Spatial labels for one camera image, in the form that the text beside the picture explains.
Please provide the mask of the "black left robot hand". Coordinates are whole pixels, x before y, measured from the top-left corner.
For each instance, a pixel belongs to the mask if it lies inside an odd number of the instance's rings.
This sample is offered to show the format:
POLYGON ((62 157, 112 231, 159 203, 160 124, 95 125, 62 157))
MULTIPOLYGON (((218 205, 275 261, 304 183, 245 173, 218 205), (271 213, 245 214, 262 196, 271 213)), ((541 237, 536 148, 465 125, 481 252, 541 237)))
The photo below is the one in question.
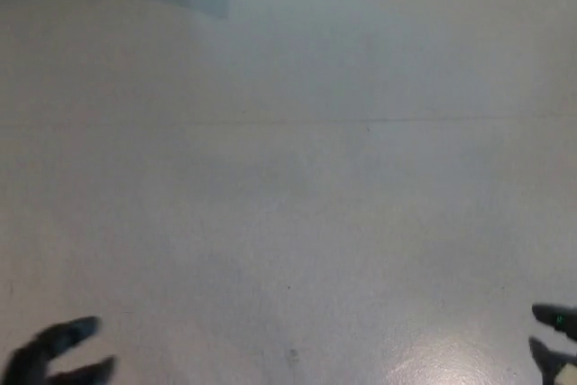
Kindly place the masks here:
POLYGON ((76 348, 99 331, 97 316, 80 317, 45 328, 16 349, 1 376, 2 384, 108 384, 114 377, 114 356, 73 371, 50 373, 50 362, 76 348))

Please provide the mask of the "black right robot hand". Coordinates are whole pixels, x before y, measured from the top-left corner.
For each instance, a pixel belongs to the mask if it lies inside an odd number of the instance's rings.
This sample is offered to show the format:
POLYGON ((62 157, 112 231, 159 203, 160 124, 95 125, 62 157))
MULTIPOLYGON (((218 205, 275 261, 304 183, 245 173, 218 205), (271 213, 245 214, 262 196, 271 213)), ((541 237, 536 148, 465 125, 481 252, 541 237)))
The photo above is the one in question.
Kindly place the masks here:
MULTIPOLYGON (((534 304, 532 313, 537 322, 552 327, 576 342, 576 308, 551 304, 534 304)), ((535 337, 529 338, 529 350, 542 375, 543 384, 575 384, 576 355, 549 349, 535 337)))

